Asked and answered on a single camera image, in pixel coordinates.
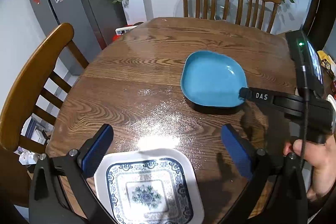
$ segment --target cable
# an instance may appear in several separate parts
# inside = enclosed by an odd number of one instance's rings
[[[301,148],[301,156],[300,156],[300,167],[303,169],[304,157],[305,157],[305,149],[306,149],[306,141],[307,141],[307,131],[308,131],[308,118],[309,118],[309,89],[306,75],[306,67],[302,65],[303,71],[303,79],[304,79],[304,95],[303,100],[305,103],[304,114],[303,114],[303,138],[302,138],[302,148]]]

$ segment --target human hand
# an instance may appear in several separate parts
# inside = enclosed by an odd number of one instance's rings
[[[283,154],[294,152],[301,155],[302,140],[296,140],[293,146],[286,143]],[[312,202],[329,193],[336,180],[336,142],[334,135],[329,136],[325,145],[306,142],[304,159],[313,167],[312,184],[307,198]]]

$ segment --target screw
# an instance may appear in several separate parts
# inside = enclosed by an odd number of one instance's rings
[[[71,149],[71,150],[69,151],[69,155],[70,155],[71,157],[76,156],[77,153],[78,153],[78,150],[77,150],[77,149]]]
[[[259,156],[264,156],[264,155],[266,155],[266,152],[265,152],[265,150],[263,150],[263,149],[258,149],[258,150],[257,150],[257,154],[258,154]]]
[[[291,160],[294,160],[296,158],[296,155],[294,153],[289,153],[288,155]]]
[[[44,160],[46,157],[47,157],[47,155],[45,153],[43,153],[39,156],[39,159]]]

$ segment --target screen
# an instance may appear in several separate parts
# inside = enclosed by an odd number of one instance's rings
[[[320,62],[319,62],[319,58],[317,56],[317,53],[315,52],[314,48],[311,46],[311,44],[309,42],[308,42],[308,48],[309,48],[309,53],[310,53],[310,56],[311,56],[311,62],[313,64],[314,74],[320,80],[321,84],[323,84],[322,72],[321,72]]]

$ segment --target refrigerator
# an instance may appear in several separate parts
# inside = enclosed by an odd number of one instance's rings
[[[116,28],[127,24],[122,4],[113,4],[111,0],[30,0],[30,3],[46,36],[61,23],[73,26],[73,41],[88,62],[112,42]],[[82,67],[66,47],[59,58],[72,75],[82,73]]]

